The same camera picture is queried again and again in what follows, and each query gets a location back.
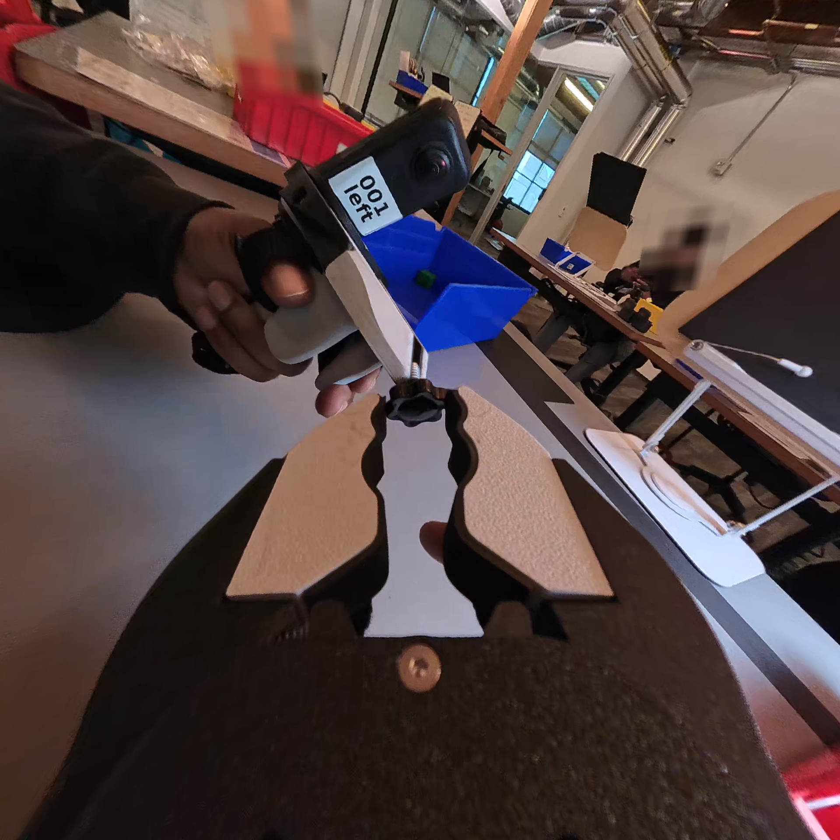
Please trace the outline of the wooden support column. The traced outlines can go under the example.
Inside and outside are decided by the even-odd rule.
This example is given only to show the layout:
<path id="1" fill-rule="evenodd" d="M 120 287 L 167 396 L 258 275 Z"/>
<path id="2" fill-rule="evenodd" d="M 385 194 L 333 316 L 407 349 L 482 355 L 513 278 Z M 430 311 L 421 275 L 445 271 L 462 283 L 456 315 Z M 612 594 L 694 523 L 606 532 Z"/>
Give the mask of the wooden support column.
<path id="1" fill-rule="evenodd" d="M 498 66 L 486 84 L 480 102 L 481 114 L 490 123 L 497 122 L 552 5 L 552 1 L 522 2 Z"/>

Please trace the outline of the small black item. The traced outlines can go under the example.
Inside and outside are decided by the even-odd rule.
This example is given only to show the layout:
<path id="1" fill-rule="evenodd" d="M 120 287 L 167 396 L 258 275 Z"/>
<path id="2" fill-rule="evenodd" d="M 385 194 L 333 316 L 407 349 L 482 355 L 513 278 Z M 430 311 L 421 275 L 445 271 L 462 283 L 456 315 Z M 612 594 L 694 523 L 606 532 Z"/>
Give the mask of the small black item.
<path id="1" fill-rule="evenodd" d="M 444 416 L 448 389 L 426 378 L 423 366 L 412 362 L 408 378 L 394 384 L 385 403 L 385 417 L 406 427 L 435 423 Z"/>

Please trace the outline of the silver vertical duct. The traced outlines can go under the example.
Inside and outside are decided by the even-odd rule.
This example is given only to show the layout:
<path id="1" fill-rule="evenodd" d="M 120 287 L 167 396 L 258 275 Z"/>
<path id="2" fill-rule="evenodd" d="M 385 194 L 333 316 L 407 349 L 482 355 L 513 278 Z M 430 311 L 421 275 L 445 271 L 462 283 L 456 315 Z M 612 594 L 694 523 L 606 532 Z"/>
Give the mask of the silver vertical duct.
<path id="1" fill-rule="evenodd" d="M 648 108 L 626 138 L 619 158 L 645 168 L 687 110 L 692 88 L 645 2 L 614 2 L 613 7 L 610 28 L 650 95 Z"/>

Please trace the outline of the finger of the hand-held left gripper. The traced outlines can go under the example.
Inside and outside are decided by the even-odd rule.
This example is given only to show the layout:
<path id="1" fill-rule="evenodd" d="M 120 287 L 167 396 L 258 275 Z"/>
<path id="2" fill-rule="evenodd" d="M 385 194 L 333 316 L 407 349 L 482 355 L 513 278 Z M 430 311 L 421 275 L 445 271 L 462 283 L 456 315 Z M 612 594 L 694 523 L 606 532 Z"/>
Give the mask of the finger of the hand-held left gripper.
<path id="1" fill-rule="evenodd" d="M 325 277 L 393 381 L 424 379 L 427 352 L 361 252 L 342 252 L 327 266 Z"/>

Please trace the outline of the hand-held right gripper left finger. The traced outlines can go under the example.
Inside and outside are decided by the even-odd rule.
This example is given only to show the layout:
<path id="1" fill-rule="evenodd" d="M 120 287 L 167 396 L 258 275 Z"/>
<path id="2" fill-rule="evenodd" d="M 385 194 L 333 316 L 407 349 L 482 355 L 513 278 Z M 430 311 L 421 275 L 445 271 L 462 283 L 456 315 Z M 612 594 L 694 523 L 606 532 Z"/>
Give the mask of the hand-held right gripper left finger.
<path id="1" fill-rule="evenodd" d="M 385 400 L 369 394 L 324 421 L 283 459 L 226 597 L 284 602 L 307 619 L 341 604 L 363 636 L 389 575 L 382 444 Z"/>

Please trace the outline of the red plastic bin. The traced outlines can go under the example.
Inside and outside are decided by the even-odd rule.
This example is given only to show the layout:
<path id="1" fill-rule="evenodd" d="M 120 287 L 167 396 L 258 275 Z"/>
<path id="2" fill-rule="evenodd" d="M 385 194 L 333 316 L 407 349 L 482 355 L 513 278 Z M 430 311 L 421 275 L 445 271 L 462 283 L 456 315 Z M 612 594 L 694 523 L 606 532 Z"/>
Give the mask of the red plastic bin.
<path id="1" fill-rule="evenodd" d="M 839 747 L 783 771 L 795 809 L 814 839 L 839 838 Z"/>

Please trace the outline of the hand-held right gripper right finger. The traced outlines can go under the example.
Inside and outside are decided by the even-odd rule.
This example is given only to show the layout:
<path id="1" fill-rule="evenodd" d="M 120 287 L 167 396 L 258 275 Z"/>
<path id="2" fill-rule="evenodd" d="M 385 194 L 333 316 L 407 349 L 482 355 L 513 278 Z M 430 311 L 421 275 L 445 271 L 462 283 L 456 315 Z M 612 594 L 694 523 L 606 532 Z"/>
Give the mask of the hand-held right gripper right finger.
<path id="1" fill-rule="evenodd" d="M 504 603 L 522 606 L 533 634 L 563 638 L 563 601 L 611 600 L 607 580 L 549 451 L 509 415 L 461 386 L 445 401 L 456 483 L 444 570 L 487 629 Z"/>

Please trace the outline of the long wooden table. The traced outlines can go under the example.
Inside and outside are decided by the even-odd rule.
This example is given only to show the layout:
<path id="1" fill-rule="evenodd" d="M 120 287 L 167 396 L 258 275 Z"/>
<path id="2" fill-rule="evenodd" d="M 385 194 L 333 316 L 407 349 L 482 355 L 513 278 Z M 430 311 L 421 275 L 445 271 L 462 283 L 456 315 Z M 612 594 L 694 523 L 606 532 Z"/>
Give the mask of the long wooden table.
<path id="1" fill-rule="evenodd" d="M 666 403 L 665 396 L 674 395 L 675 389 L 679 389 L 682 396 L 687 396 L 698 383 L 699 376 L 674 359 L 653 334 L 636 331 L 629 322 L 617 315 L 616 309 L 605 304 L 595 294 L 577 288 L 573 279 L 562 278 L 559 271 L 540 255 L 531 255 L 514 239 L 496 229 L 492 234 L 494 240 L 500 244 L 499 262 L 527 281 L 537 291 L 537 297 L 550 306 L 551 314 L 542 324 L 543 327 L 548 327 L 566 312 L 572 312 L 579 320 L 581 309 L 585 308 L 592 311 L 598 319 L 619 329 L 634 342 L 631 355 L 598 385 L 591 398 L 595 405 L 602 405 L 631 370 L 646 362 L 653 364 L 659 371 L 655 381 L 664 378 L 663 384 L 656 388 L 648 385 L 643 394 L 614 420 L 616 426 L 625 428 L 654 403 Z M 745 406 L 736 403 L 717 387 L 712 385 L 706 390 L 701 401 L 723 417 L 731 428 L 739 430 L 741 437 L 736 453 L 740 466 L 756 466 L 756 458 L 761 456 L 764 460 L 773 462 L 773 473 L 782 469 L 795 476 L 794 485 L 797 487 L 815 487 L 828 477 L 824 466 L 819 465 L 809 455 L 800 457 L 793 451 L 792 438 L 783 436 L 782 439 L 776 439 L 772 430 L 760 426 L 760 416 L 749 412 Z"/>

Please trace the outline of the person's left forearm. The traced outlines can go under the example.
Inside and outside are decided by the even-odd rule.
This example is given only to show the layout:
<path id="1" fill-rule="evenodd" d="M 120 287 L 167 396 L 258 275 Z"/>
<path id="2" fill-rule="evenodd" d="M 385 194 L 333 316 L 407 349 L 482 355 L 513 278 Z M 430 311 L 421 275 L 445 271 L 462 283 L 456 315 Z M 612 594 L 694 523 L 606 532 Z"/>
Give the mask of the person's left forearm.
<path id="1" fill-rule="evenodd" d="M 2 333 L 78 329 L 132 293 L 192 324 L 175 261 L 194 216 L 216 207 L 228 209 L 2 83 Z"/>

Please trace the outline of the clear plastic bag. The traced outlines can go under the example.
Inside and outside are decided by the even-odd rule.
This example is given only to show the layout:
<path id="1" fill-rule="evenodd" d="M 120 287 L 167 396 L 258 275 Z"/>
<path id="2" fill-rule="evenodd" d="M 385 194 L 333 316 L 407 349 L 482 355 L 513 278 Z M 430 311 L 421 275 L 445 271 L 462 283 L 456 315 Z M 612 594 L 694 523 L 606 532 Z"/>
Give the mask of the clear plastic bag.
<path id="1" fill-rule="evenodd" d="M 222 92 L 230 98 L 234 96 L 234 76 L 216 62 L 208 44 L 155 28 L 147 17 L 141 17 L 138 23 L 130 23 L 122 35 L 126 43 L 148 63 L 173 71 L 206 90 Z"/>

